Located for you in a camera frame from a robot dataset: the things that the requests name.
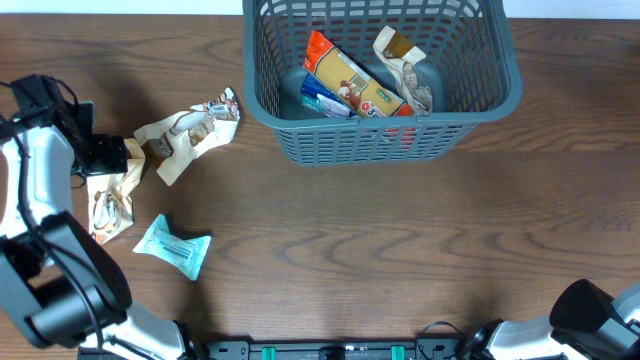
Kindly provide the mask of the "cream snack pouch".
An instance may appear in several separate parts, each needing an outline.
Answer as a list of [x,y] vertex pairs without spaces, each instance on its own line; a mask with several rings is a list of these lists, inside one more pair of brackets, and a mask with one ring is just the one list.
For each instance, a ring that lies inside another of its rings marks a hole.
[[418,114],[430,115],[433,93],[419,78],[417,64],[426,54],[394,28],[385,26],[373,44],[374,53],[391,72],[398,95]]
[[134,224],[131,193],[140,183],[145,154],[134,138],[124,140],[127,171],[87,179],[89,234],[104,245]]
[[192,161],[229,144],[240,119],[236,92],[227,87],[213,100],[139,128],[134,138],[159,177],[171,186]]

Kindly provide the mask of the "teal flushable wipes packet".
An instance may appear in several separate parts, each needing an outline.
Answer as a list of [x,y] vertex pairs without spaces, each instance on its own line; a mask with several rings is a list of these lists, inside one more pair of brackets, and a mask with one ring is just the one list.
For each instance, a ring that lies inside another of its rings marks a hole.
[[189,280],[196,281],[211,241],[209,235],[184,240],[171,234],[166,217],[160,214],[133,252],[159,258],[179,269]]

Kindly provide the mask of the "San Remo spaghetti packet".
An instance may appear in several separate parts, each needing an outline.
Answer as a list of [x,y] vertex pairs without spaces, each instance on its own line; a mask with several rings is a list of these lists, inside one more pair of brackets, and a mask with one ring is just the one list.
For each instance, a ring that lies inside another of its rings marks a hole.
[[312,31],[303,67],[365,118],[410,116],[411,107],[386,89],[319,31]]

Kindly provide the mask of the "grey plastic slotted basket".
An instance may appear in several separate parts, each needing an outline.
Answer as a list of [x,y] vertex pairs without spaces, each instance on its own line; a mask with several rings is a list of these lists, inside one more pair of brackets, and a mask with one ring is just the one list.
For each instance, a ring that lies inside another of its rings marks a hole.
[[[500,0],[244,0],[245,105],[283,152],[308,166],[439,157],[475,126],[510,115],[522,95]],[[320,32],[384,88],[392,73],[374,40],[391,27],[424,52],[416,72],[433,94],[430,114],[334,117],[306,107],[306,49]]]

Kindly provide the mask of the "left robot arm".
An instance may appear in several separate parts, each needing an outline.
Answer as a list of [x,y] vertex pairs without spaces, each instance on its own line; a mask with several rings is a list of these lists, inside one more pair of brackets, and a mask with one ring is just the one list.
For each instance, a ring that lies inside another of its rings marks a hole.
[[186,325],[133,302],[120,267],[72,214],[72,177],[126,172],[123,137],[94,133],[94,104],[62,80],[33,74],[7,87],[18,110],[1,120],[2,310],[33,346],[81,359],[206,358]]

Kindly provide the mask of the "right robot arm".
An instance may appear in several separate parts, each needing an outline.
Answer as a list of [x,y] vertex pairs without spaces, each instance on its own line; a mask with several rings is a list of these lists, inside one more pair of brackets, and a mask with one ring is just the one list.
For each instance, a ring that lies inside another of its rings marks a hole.
[[549,314],[494,320],[460,345],[462,359],[637,359],[639,286],[617,297],[589,280],[572,283]]

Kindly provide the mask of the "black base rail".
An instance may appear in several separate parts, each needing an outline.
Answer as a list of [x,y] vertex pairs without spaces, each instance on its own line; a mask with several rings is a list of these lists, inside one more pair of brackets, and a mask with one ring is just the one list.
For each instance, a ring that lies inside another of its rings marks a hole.
[[232,339],[190,344],[184,359],[208,360],[429,360],[488,359],[483,348],[485,331],[467,339],[460,332],[434,332],[428,326],[418,337],[394,340],[329,341],[329,342],[253,342]]

